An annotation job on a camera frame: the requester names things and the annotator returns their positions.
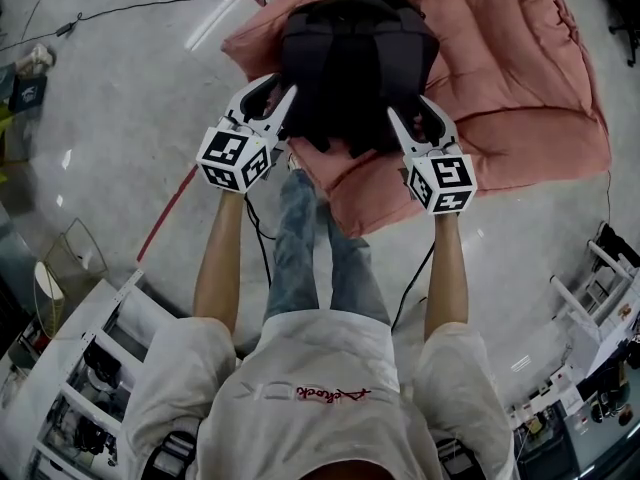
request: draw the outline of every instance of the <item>person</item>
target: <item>person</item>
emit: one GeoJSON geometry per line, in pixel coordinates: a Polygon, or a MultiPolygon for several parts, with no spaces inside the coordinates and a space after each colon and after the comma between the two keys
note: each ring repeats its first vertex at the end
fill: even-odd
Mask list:
{"type": "Polygon", "coordinates": [[[290,165],[255,351],[236,368],[244,202],[223,192],[194,316],[157,332],[131,394],[117,441],[122,478],[437,480],[439,443],[453,450],[440,453],[453,457],[452,479],[469,464],[482,470],[474,478],[511,478],[513,435],[484,343],[467,324],[457,216],[435,217],[426,343],[410,400],[368,244],[346,238],[333,218],[331,309],[317,309],[318,200],[295,158],[290,165]]]}
{"type": "Polygon", "coordinates": [[[592,379],[583,381],[585,387],[590,387],[590,390],[596,393],[590,403],[591,418],[596,423],[602,423],[604,418],[618,417],[618,423],[624,427],[633,420],[633,408],[628,403],[631,387],[625,363],[633,369],[637,368],[637,357],[632,352],[635,345],[633,340],[621,344],[618,350],[596,370],[592,379]]]}

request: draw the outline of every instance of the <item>white shelf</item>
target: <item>white shelf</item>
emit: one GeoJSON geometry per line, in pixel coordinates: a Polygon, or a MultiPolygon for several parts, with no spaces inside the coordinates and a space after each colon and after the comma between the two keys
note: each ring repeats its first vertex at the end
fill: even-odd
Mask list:
{"type": "Polygon", "coordinates": [[[142,362],[103,330],[96,333],[96,343],[122,365],[125,384],[133,387],[140,375],[142,362]]]}
{"type": "Polygon", "coordinates": [[[109,416],[99,407],[93,405],[89,400],[82,396],[82,394],[80,394],[66,382],[62,385],[62,389],[60,391],[64,395],[67,402],[69,402],[69,405],[76,411],[89,418],[96,425],[102,427],[112,436],[118,437],[118,434],[120,433],[120,422],[118,420],[116,420],[112,416],[109,416]]]}
{"type": "Polygon", "coordinates": [[[71,464],[66,458],[64,458],[62,455],[58,455],[51,448],[49,448],[46,444],[44,444],[44,443],[42,443],[40,441],[36,441],[34,447],[44,457],[46,457],[47,459],[51,459],[58,466],[60,466],[65,473],[69,474],[73,478],[76,478],[77,480],[95,480],[94,477],[86,475],[82,471],[76,469],[73,466],[73,464],[71,464]]]}
{"type": "Polygon", "coordinates": [[[54,468],[51,465],[51,459],[45,457],[44,455],[40,457],[38,470],[47,475],[47,478],[49,478],[50,480],[69,480],[73,478],[71,475],[69,475],[69,473],[66,473],[64,469],[62,471],[58,471],[56,468],[54,468]]]}
{"type": "Polygon", "coordinates": [[[622,297],[629,291],[630,287],[630,281],[627,281],[626,279],[620,281],[604,302],[600,304],[593,313],[591,313],[591,318],[593,318],[596,323],[600,322],[598,325],[602,326],[602,322],[604,322],[614,310],[618,309],[622,297]]]}
{"type": "Polygon", "coordinates": [[[149,348],[158,329],[175,317],[134,286],[118,309],[117,324],[138,343],[149,348]]]}

